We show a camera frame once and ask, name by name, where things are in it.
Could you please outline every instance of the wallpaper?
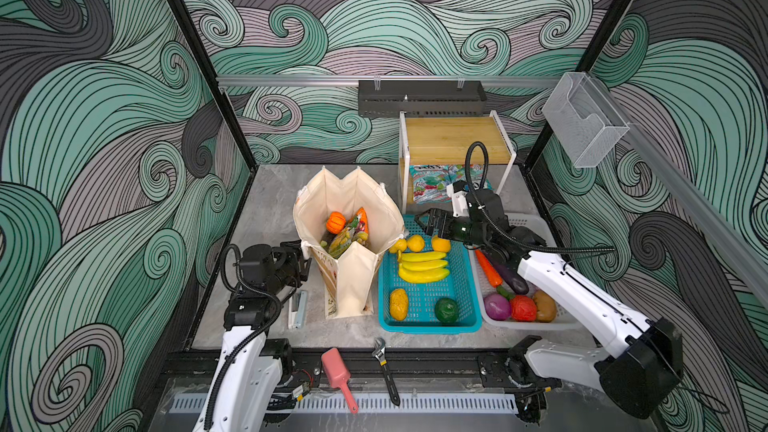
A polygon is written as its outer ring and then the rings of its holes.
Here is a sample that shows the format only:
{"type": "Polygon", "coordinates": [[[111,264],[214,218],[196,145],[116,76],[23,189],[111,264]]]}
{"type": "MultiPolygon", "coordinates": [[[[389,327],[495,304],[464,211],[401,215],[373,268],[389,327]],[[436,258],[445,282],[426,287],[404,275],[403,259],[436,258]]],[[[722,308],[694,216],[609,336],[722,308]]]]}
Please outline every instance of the wallpaper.
{"type": "MultiPolygon", "coordinates": [[[[185,0],[219,74],[559,76],[611,0],[185,0]]],[[[396,120],[361,119],[357,90],[235,87],[258,162],[395,162],[396,120]]],[[[488,89],[518,159],[549,90],[488,89]]]]}
{"type": "MultiPolygon", "coordinates": [[[[768,263],[768,0],[634,0],[594,69],[667,157],[768,263]]],[[[616,256],[577,268],[684,335],[684,385],[727,404],[716,414],[676,390],[672,430],[768,424],[768,312],[626,142],[575,169],[556,139],[534,177],[565,241],[616,256]]],[[[710,403],[715,408],[718,404],[710,403]]]]}
{"type": "Polygon", "coordinates": [[[2,428],[136,430],[248,177],[165,0],[0,0],[0,154],[2,428]]]}

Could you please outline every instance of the yellow fruit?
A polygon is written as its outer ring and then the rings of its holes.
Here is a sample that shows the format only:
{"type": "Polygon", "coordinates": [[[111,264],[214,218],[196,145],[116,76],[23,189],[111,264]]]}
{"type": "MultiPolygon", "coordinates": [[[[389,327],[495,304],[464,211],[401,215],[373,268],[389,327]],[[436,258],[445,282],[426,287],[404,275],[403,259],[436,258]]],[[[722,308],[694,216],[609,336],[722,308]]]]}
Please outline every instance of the yellow fruit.
{"type": "Polygon", "coordinates": [[[408,245],[406,244],[406,240],[404,238],[400,238],[389,248],[389,253],[397,254],[398,252],[405,252],[407,248],[408,245]]]}
{"type": "Polygon", "coordinates": [[[424,270],[432,270],[434,268],[443,268],[447,265],[447,260],[430,260],[427,262],[405,262],[402,267],[407,268],[410,271],[420,272],[424,270]]]}
{"type": "Polygon", "coordinates": [[[432,250],[435,252],[445,252],[447,254],[451,251],[451,241],[436,235],[432,237],[432,250]]]}
{"type": "Polygon", "coordinates": [[[421,252],[424,250],[424,237],[421,235],[412,235],[408,237],[406,243],[408,244],[408,248],[411,249],[411,252],[421,252]]]}
{"type": "Polygon", "coordinates": [[[404,321],[408,317],[408,294],[404,289],[396,288],[389,294],[389,314],[396,321],[404,321]]]}
{"type": "Polygon", "coordinates": [[[434,268],[432,270],[414,272],[409,271],[407,268],[403,268],[402,264],[397,271],[400,278],[411,284],[428,284],[430,282],[441,281],[450,274],[451,271],[446,268],[434,268]]]}
{"type": "Polygon", "coordinates": [[[403,262],[427,262],[445,258],[445,252],[422,252],[421,254],[403,254],[400,259],[403,262]]]}

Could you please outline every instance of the potato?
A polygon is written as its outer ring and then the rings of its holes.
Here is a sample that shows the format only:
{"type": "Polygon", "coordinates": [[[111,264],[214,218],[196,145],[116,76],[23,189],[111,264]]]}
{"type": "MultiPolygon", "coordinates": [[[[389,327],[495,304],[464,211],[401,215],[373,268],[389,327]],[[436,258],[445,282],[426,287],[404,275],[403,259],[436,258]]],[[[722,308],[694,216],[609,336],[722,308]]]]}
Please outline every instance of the potato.
{"type": "Polygon", "coordinates": [[[558,306],[554,299],[544,291],[536,291],[533,294],[533,302],[536,303],[536,320],[539,322],[552,322],[558,316],[558,306]]]}

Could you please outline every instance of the pink scoop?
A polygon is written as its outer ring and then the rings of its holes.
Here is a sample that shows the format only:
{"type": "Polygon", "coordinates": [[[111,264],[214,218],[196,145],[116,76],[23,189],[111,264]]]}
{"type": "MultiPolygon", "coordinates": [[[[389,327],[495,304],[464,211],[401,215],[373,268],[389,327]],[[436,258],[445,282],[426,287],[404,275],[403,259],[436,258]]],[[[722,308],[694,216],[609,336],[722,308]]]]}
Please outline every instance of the pink scoop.
{"type": "Polygon", "coordinates": [[[344,365],[339,349],[334,347],[326,351],[321,359],[322,368],[326,372],[326,377],[328,377],[328,384],[335,389],[341,389],[341,393],[344,394],[346,399],[346,404],[350,406],[350,411],[353,414],[357,414],[357,402],[352,397],[350,388],[346,385],[346,382],[350,379],[350,371],[344,365]]]}

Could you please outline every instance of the canvas bag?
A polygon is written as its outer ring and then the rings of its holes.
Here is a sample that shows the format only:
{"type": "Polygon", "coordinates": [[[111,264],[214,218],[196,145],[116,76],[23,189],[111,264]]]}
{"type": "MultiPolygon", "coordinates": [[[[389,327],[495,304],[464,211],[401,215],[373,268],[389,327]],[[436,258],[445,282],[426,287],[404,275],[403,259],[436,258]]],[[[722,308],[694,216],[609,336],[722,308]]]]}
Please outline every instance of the canvas bag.
{"type": "Polygon", "coordinates": [[[323,167],[304,186],[293,205],[293,222],[301,238],[304,257],[312,254],[322,280],[336,300],[335,317],[362,315],[369,299],[371,282],[384,254],[406,235],[400,210],[378,184],[359,167],[338,178],[323,167]],[[338,259],[320,246],[326,220],[340,212],[349,220],[363,207],[368,216],[367,246],[354,242],[338,259]]]}

